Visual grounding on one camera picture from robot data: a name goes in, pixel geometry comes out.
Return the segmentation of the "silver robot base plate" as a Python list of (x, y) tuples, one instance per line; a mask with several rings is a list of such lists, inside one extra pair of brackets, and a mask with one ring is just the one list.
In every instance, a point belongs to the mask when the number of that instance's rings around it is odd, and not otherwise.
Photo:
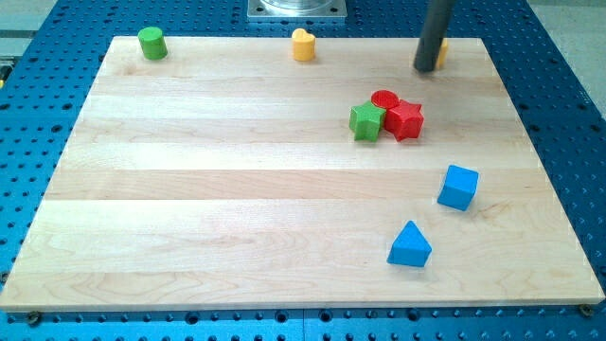
[(247, 17), (276, 18), (346, 18), (346, 0), (248, 0)]

